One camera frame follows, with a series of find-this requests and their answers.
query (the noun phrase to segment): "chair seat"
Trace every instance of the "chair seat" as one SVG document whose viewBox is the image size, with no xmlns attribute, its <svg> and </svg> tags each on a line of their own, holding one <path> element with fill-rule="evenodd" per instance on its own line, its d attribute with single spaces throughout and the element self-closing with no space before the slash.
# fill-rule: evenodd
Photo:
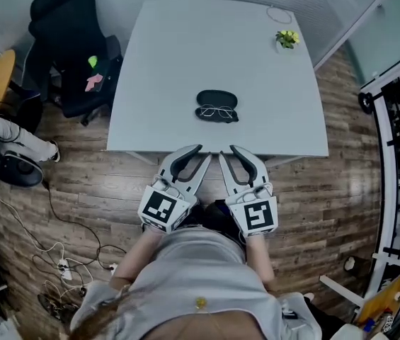
<svg viewBox="0 0 400 340">
<path fill-rule="evenodd" d="M 89 64 L 79 64 L 62 72 L 61 102 L 64 117 L 70 118 L 91 112 L 109 103 L 113 98 L 106 87 L 100 92 L 85 92 L 87 79 L 92 71 Z"/>
</svg>

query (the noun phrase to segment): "black wheel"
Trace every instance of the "black wheel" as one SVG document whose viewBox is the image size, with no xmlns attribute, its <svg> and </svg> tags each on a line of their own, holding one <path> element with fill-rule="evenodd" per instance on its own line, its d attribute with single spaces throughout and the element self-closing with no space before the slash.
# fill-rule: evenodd
<svg viewBox="0 0 400 340">
<path fill-rule="evenodd" d="M 371 115 L 372 113 L 372 102 L 371 99 L 372 95 L 370 93 L 359 93 L 358 94 L 358 103 L 362 108 L 363 112 L 367 115 Z"/>
</svg>

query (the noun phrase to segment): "wooden floor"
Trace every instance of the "wooden floor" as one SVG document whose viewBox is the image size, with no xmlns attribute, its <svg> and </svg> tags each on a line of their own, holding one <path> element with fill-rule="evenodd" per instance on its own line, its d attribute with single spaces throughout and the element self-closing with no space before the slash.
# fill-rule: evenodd
<svg viewBox="0 0 400 340">
<path fill-rule="evenodd" d="M 268 238 L 268 245 L 280 293 L 312 291 L 320 308 L 347 318 L 353 310 L 351 304 L 321 285 L 319 276 L 326 274 L 357 291 L 364 287 L 342 267 L 347 255 L 370 258 L 375 249 L 381 184 L 377 131 L 374 118 L 359 108 L 358 86 L 344 51 L 338 51 L 316 76 L 330 156 L 302 159 L 270 170 L 280 226 Z M 156 167 L 126 154 L 105 151 L 109 119 L 104 111 L 83 127 L 78 120 L 68 120 L 48 106 L 38 134 L 58 141 L 61 149 L 60 163 L 43 165 L 58 215 L 94 228 L 103 244 L 127 250 L 140 234 L 137 207 Z M 204 203 L 226 196 L 216 158 L 198 195 Z M 65 257 L 80 261 L 94 258 L 97 243 L 92 234 L 55 219 L 42 186 L 24 190 L 0 183 L 0 196 L 16 207 L 28 229 L 47 248 L 61 241 Z M 60 247 L 51 253 L 58 261 Z M 36 269 L 33 254 L 38 250 L 0 203 L 0 265 L 11 303 L 20 310 L 20 331 L 24 339 L 56 339 L 59 324 L 44 312 L 36 296 L 45 280 L 60 290 L 62 287 L 57 275 Z M 104 264 L 118 262 L 120 257 L 121 253 L 111 248 L 101 253 Z M 40 269 L 57 273 L 41 260 L 35 261 Z M 97 262 L 89 268 L 96 279 L 110 277 Z M 69 296 L 78 301 L 72 293 Z"/>
</svg>

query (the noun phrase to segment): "person's left arm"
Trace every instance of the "person's left arm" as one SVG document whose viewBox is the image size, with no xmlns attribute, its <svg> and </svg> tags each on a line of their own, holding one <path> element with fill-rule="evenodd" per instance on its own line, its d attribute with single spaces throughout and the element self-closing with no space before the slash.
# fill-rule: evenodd
<svg viewBox="0 0 400 340">
<path fill-rule="evenodd" d="M 121 290 L 125 285 L 135 281 L 139 273 L 146 267 L 154 255 L 165 233 L 146 226 L 137 243 L 126 253 L 110 279 L 109 286 Z"/>
</svg>

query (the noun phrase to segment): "potted plant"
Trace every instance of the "potted plant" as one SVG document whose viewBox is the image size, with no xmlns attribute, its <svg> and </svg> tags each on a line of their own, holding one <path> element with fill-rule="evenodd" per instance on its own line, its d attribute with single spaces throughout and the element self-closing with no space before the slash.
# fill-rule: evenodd
<svg viewBox="0 0 400 340">
<path fill-rule="evenodd" d="M 295 44 L 300 42 L 299 34 L 293 30 L 281 30 L 275 35 L 281 46 L 285 49 L 294 49 Z"/>
</svg>

